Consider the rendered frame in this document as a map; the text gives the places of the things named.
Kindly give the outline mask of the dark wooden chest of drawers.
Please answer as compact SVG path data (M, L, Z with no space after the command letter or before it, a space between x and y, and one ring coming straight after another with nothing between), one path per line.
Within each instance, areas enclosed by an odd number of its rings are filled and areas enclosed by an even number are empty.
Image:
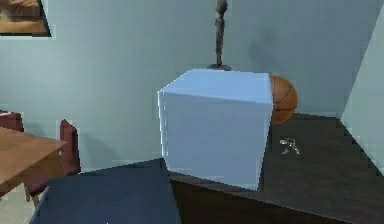
M384 175L334 117L272 126L257 191L169 179L183 224L384 224Z

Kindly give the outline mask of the pale blue box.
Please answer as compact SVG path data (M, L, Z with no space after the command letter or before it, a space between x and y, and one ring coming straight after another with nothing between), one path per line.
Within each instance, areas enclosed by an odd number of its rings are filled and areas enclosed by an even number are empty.
M267 73L192 69L158 91L172 172L256 190L273 102Z

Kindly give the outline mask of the dark grey slender statue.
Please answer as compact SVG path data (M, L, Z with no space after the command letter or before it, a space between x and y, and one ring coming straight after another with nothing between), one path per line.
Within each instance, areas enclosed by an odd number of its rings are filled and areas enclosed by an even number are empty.
M217 0L216 2L216 12L218 14L215 20L216 28L216 44L215 44L215 53L216 53L216 62L208 66L208 69L213 70L224 70L230 71L231 67L225 65L222 61L223 54L223 44L224 44L224 30L225 30L225 19L224 14L227 11L228 3L227 0Z

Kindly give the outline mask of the orange basketball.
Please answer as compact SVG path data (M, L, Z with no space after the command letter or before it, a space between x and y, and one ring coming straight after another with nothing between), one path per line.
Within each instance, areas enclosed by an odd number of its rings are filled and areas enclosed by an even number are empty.
M298 95L293 84L280 76L270 76L273 111L272 124L279 124L288 120L298 105Z

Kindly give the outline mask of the dark blue closed laptop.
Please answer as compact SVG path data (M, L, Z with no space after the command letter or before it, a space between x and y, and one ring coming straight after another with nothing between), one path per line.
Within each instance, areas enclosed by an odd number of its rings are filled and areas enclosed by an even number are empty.
M120 167L49 183L29 224L182 224L167 170Z

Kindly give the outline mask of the dark red chair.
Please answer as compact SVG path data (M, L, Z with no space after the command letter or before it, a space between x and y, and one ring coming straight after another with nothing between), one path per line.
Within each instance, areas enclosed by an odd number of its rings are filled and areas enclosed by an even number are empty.
M24 127L21 114L16 112L0 111L0 127L23 132Z
M60 154L64 174L66 176L78 174L81 171L78 131L66 119L60 122L60 140L66 143ZM46 165L38 167L37 171L24 181L27 202L32 200L35 205L38 204L38 196L47 187L48 180L54 177L50 170L51 168Z

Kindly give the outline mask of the brown wooden table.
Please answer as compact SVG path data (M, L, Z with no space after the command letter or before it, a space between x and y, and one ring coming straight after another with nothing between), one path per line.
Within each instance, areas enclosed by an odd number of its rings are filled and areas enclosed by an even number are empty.
M0 127L0 198L41 170L49 177L63 176L59 151L65 145L63 141Z

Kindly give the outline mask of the black framed brown picture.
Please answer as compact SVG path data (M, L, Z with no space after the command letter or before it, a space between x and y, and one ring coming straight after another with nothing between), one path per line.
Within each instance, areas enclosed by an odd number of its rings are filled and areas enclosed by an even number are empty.
M42 0L0 0L0 35L50 37Z

